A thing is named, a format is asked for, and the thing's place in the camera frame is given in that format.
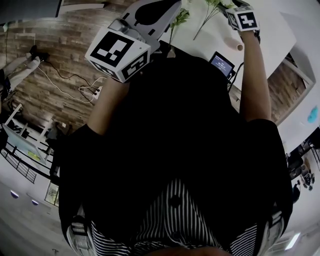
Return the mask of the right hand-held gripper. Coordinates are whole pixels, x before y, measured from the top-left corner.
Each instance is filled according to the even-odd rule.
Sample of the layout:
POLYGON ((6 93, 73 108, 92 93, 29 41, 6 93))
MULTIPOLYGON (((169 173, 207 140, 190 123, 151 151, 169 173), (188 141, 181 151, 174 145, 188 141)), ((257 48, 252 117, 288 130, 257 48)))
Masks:
POLYGON ((260 26, 253 7, 244 1, 233 1, 233 3, 236 7, 226 10, 230 26, 239 32, 259 31, 260 26))

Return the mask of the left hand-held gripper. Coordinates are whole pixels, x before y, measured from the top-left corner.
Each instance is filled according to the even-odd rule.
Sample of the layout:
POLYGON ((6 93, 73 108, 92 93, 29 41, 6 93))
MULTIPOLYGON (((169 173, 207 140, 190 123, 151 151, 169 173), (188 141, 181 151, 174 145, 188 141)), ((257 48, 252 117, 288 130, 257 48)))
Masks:
POLYGON ((138 0, 108 27, 102 27, 85 58, 100 72, 121 83, 150 62, 160 37, 180 12, 180 0, 138 0))

